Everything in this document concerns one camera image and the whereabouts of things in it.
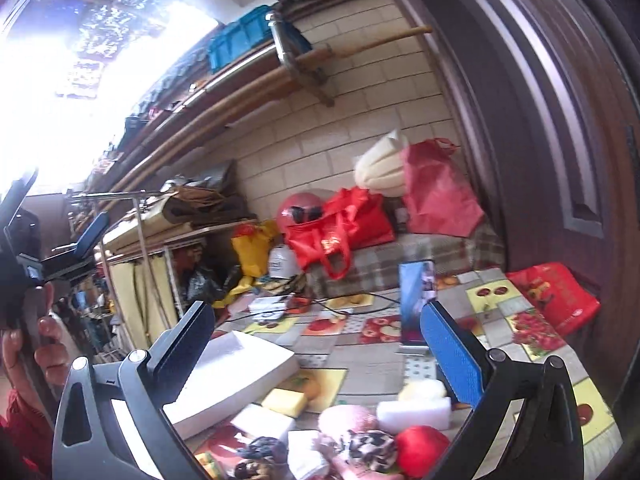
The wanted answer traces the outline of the person's left hand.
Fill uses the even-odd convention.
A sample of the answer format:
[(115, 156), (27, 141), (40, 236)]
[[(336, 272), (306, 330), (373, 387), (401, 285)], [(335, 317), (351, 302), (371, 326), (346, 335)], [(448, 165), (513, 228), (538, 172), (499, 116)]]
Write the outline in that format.
[(53, 300), (51, 282), (29, 289), (15, 325), (1, 338), (2, 363), (12, 387), (50, 422), (58, 414), (58, 388), (64, 386), (70, 367), (61, 325), (51, 315)]

